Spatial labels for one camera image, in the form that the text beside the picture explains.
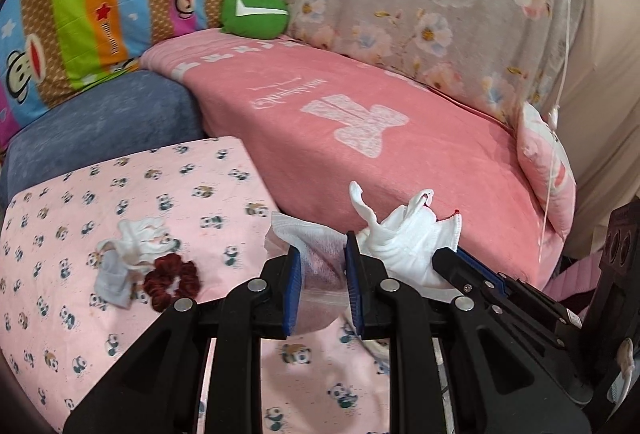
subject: red star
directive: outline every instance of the red star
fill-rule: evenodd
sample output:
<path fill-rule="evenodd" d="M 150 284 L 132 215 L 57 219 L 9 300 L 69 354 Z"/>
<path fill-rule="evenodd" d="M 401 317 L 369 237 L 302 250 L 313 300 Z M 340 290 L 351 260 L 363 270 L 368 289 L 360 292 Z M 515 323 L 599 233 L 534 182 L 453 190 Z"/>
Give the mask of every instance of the red star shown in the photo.
<path fill-rule="evenodd" d="M 111 8 L 107 6 L 107 3 L 104 2 L 102 6 L 95 11 L 98 21 L 108 19 L 110 11 L 111 11 Z"/>

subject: red scrunchie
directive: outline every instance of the red scrunchie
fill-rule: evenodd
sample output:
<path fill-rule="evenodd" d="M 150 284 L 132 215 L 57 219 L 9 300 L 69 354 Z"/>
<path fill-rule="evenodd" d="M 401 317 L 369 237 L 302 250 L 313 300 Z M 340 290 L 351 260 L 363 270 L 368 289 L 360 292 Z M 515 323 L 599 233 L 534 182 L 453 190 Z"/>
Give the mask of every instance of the red scrunchie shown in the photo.
<path fill-rule="evenodd" d="M 151 297 L 151 307 L 158 313 L 163 312 L 176 300 L 188 297 L 195 299 L 200 292 L 198 269 L 193 261 L 182 262 L 178 254 L 158 257 L 154 263 L 156 269 L 145 277 L 145 291 Z M 178 288 L 171 295 L 167 290 L 180 277 Z"/>

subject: pink pillow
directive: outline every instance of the pink pillow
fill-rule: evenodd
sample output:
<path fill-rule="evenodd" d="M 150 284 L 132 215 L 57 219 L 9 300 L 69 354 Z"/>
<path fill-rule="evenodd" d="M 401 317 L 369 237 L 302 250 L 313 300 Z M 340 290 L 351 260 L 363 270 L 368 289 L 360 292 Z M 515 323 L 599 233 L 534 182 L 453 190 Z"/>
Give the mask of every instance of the pink pillow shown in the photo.
<path fill-rule="evenodd" d="M 556 140 L 539 112 L 528 103 L 524 104 L 520 115 L 517 145 L 520 167 L 543 210 L 549 194 L 547 218 L 558 235 L 565 240 L 574 222 L 574 173 L 564 147 Z"/>

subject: round green pillow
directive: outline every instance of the round green pillow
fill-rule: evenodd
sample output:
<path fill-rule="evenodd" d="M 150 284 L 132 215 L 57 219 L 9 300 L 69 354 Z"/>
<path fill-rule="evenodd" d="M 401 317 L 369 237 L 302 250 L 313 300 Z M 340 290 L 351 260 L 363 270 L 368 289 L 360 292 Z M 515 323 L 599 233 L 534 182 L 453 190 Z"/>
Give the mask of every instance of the round green pillow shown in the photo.
<path fill-rule="evenodd" d="M 270 40 L 287 28 L 289 11 L 283 0 L 224 0 L 220 19 L 224 33 Z"/>

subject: metal rivet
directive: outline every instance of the metal rivet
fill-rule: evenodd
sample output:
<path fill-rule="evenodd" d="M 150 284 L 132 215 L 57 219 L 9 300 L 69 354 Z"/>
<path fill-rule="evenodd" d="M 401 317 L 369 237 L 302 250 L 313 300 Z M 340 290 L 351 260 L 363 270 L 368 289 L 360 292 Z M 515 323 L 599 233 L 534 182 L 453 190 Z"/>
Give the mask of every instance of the metal rivet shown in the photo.
<path fill-rule="evenodd" d="M 455 301 L 456 308 L 462 311 L 471 311 L 476 303 L 469 297 L 458 297 Z"/>
<path fill-rule="evenodd" d="M 398 291 L 400 289 L 400 283 L 395 279 L 385 279 L 380 283 L 380 287 L 384 291 Z"/>
<path fill-rule="evenodd" d="M 193 300 L 187 298 L 181 298 L 175 301 L 174 308 L 176 311 L 185 312 L 189 311 L 193 307 Z"/>
<path fill-rule="evenodd" d="M 267 289 L 267 281 L 263 279 L 252 279 L 246 286 L 249 288 L 249 291 L 258 293 Z"/>

